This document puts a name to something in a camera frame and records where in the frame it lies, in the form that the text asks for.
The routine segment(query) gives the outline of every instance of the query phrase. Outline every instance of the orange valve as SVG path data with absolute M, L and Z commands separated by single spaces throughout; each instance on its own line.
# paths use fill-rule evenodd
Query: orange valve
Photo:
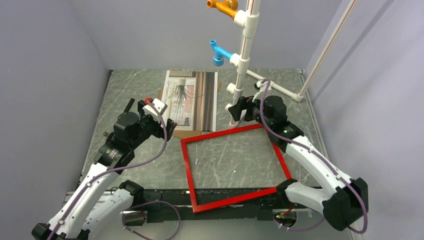
M 237 2 L 237 0 L 225 0 L 225 1 L 208 0 L 207 7 L 216 8 L 221 13 L 224 13 L 230 16 L 232 19 L 234 19 L 237 13 L 237 8 L 239 7 L 239 3 Z

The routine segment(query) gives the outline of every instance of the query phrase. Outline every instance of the cardboard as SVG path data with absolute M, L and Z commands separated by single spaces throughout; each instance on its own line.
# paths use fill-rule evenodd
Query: cardboard
M 220 90 L 222 82 L 218 81 L 218 85 L 217 85 L 217 89 L 216 91 L 218 92 Z M 157 99 L 161 99 L 162 98 L 162 92 L 164 91 L 164 89 L 162 88 L 159 93 L 156 95 Z M 196 136 L 200 136 L 202 135 L 202 131 L 184 131 L 184 130 L 174 130 L 172 136 L 173 137 L 177 137 L 180 139 L 186 139 L 186 138 L 191 138 L 191 137 L 196 137 Z

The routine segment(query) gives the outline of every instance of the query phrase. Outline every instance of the curtain in picture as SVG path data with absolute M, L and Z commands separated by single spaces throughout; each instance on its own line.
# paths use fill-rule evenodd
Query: curtain in picture
M 194 97 L 193 130 L 211 131 L 214 117 L 215 73 L 197 72 Z

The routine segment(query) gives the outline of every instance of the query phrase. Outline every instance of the robotic arm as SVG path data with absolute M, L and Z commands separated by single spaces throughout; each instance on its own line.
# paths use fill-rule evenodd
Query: robotic arm
M 239 121 L 245 113 L 246 122 L 255 120 L 267 126 L 270 141 L 298 161 L 322 187 L 312 188 L 296 179 L 287 179 L 276 187 L 278 200 L 301 204 L 321 213 L 327 222 L 339 231 L 362 217 L 363 209 L 351 188 L 358 193 L 368 211 L 367 183 L 362 178 L 352 179 L 315 150 L 304 133 L 287 120 L 286 105 L 281 97 L 275 95 L 266 97 L 261 116 L 261 100 L 257 98 L 267 86 L 263 81 L 258 81 L 255 88 L 259 90 L 255 96 L 242 96 L 236 105 L 228 105 L 226 109 L 235 121 Z
M 160 100 L 140 100 L 138 114 L 130 111 L 134 101 L 131 98 L 123 113 L 118 116 L 113 132 L 100 147 L 87 176 L 70 200 L 47 224 L 39 223 L 34 227 L 32 236 L 36 240 L 95 239 L 111 216 L 144 202 L 144 189 L 134 182 L 125 181 L 113 196 L 93 210 L 103 192 L 122 173 L 122 168 L 134 159 L 134 150 L 150 136 L 164 139 L 164 131 L 167 133 L 165 140 L 169 141 L 177 126 L 171 119 L 167 120 L 165 126 L 161 124 L 158 113 L 162 115 L 167 105 Z M 106 171 L 117 168 L 121 170 L 105 174 Z

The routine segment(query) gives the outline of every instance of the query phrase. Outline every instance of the floor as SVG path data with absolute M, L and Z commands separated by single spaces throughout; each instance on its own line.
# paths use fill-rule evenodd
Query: floor
M 299 92 L 302 82 L 296 69 L 251 69 L 263 77 L 292 92 Z M 105 143 L 104 132 L 110 133 L 118 115 L 124 110 L 130 98 L 136 101 L 147 97 L 154 98 L 161 90 L 166 69 L 116 70 L 112 72 L 107 85 L 103 104 L 85 160 L 82 177 L 93 163 L 100 146 Z M 218 81 L 222 86 L 218 91 L 216 130 L 228 129 L 230 114 L 225 111 L 226 104 L 232 102 L 232 96 L 225 88 L 235 82 L 234 69 L 220 69 Z M 252 77 L 246 76 L 244 96 L 255 94 Z M 312 144 L 320 150 L 322 144 L 311 115 L 311 106 L 306 100 L 296 102 L 290 97 L 273 90 L 272 95 L 283 98 L 287 105 L 288 119 L 300 127 Z M 131 111 L 137 112 L 134 104 Z M 244 122 L 244 125 L 256 122 Z M 131 164 L 144 162 L 157 154 L 162 139 L 150 137 L 135 151 Z M 191 143 L 188 145 L 190 165 L 196 188 L 256 188 L 272 187 L 283 182 L 286 177 L 277 160 L 276 154 L 263 129 L 255 129 L 237 135 Z M 293 178 L 307 186 L 318 186 L 317 181 L 293 158 L 284 155 Z M 187 177 L 182 158 L 180 139 L 173 137 L 165 152 L 155 161 L 135 169 L 126 170 L 111 185 L 118 186 L 124 180 L 132 180 L 147 189 L 186 189 Z

